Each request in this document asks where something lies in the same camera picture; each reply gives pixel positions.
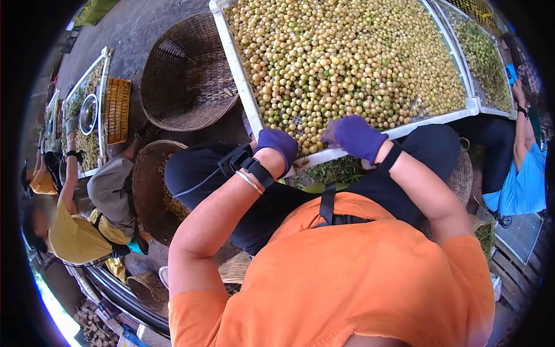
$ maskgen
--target yellow shirt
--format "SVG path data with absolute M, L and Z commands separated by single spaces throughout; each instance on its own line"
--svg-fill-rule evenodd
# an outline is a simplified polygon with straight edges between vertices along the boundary
M 98 233 L 93 223 L 100 211 L 94 209 L 89 219 L 78 214 L 70 215 L 64 203 L 58 201 L 58 218 L 48 232 L 48 248 L 60 259 L 73 264 L 84 264 L 112 252 L 112 246 Z M 111 226 L 104 216 L 98 228 L 115 243 L 127 244 L 131 237 Z
M 52 181 L 52 177 L 50 173 L 45 172 L 42 175 L 42 181 L 38 181 L 37 176 L 38 170 L 33 173 L 33 179 L 31 180 L 31 189 L 37 194 L 48 194 L 48 195 L 56 195 L 58 192 L 56 191 L 56 185 L 54 181 Z

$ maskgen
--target yellow crate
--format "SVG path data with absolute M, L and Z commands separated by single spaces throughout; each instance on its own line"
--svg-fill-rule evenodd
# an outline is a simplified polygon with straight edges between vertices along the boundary
M 56 116 L 56 140 L 62 138 L 62 102 L 64 100 L 58 100 L 58 115 Z
M 106 123 L 108 144 L 127 141 L 129 128 L 129 95 L 131 81 L 109 77 L 106 92 Z

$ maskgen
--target plastic bag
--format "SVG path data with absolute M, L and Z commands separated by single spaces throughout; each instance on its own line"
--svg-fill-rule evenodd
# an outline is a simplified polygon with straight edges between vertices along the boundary
M 119 278 L 123 284 L 127 284 L 127 274 L 125 273 L 125 266 L 123 266 L 123 262 L 121 258 L 110 258 L 106 260 L 106 267 L 114 276 Z
M 493 297 L 495 301 L 499 301 L 501 298 L 501 277 L 497 277 L 492 273 L 490 273 L 490 276 L 491 283 L 493 284 Z

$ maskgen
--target hand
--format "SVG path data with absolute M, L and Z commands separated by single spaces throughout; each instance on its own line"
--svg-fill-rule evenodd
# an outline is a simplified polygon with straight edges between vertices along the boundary
M 41 154 L 46 153 L 46 137 L 41 140 Z
M 46 130 L 42 129 L 41 132 L 38 134 L 38 148 L 42 146 L 42 140 L 44 139 L 44 134 Z
M 262 157 L 262 154 L 264 155 L 264 159 L 267 162 L 266 164 L 259 159 L 259 156 L 256 155 L 263 148 L 273 148 L 281 154 L 281 157 L 274 151 L 265 150 L 261 152 L 259 156 Z M 290 137 L 286 132 L 277 129 L 262 129 L 260 133 L 258 133 L 258 146 L 254 149 L 253 157 L 259 159 L 260 164 L 262 164 L 262 166 L 264 166 L 264 168 L 268 170 L 268 172 L 270 172 L 270 174 L 276 179 L 283 177 L 287 171 L 289 171 L 289 168 L 293 165 L 293 162 L 297 158 L 298 150 L 299 145 L 297 144 L 297 141 Z M 275 161 L 282 163 L 281 160 L 285 162 L 285 169 L 280 164 L 275 163 Z
M 372 129 L 358 115 L 350 115 L 327 123 L 328 131 L 322 135 L 322 141 L 329 143 L 329 148 L 341 148 L 347 153 L 375 163 L 380 147 L 387 139 L 387 134 Z
M 513 95 L 517 103 L 524 109 L 526 109 L 526 96 L 522 90 L 521 80 L 516 80 L 513 84 Z
M 75 130 L 77 129 L 77 117 L 72 117 L 69 118 L 66 122 L 65 122 L 65 135 L 67 136 L 70 133 L 75 132 Z

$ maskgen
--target woven bamboo basket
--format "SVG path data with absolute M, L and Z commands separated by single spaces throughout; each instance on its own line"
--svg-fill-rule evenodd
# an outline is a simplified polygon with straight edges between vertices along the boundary
M 166 130 L 202 129 L 231 109 L 239 94 L 210 12 L 182 19 L 160 36 L 140 93 L 147 118 Z
M 457 166 L 447 180 L 447 186 L 457 195 L 466 207 L 472 192 L 472 162 L 466 150 L 461 146 Z
M 468 214 L 468 218 L 470 218 L 470 224 L 472 225 L 472 230 L 476 232 L 479 227 L 486 225 L 489 223 L 486 220 L 480 219 L 473 214 Z M 430 225 L 430 221 L 425 219 L 416 224 L 416 229 L 418 229 L 422 234 L 424 234 L 428 240 L 433 241 L 433 234 L 432 234 L 432 226 Z
M 152 312 L 168 317 L 168 289 L 153 272 L 146 272 L 127 278 L 129 289 L 141 303 Z
M 158 168 L 168 154 L 187 148 L 183 143 L 159 140 L 143 148 L 133 168 L 133 203 L 137 217 L 152 237 L 169 246 L 181 221 L 165 210 L 164 177 Z
M 223 283 L 242 284 L 250 262 L 250 256 L 247 252 L 241 252 L 229 259 L 218 268 L 221 281 Z

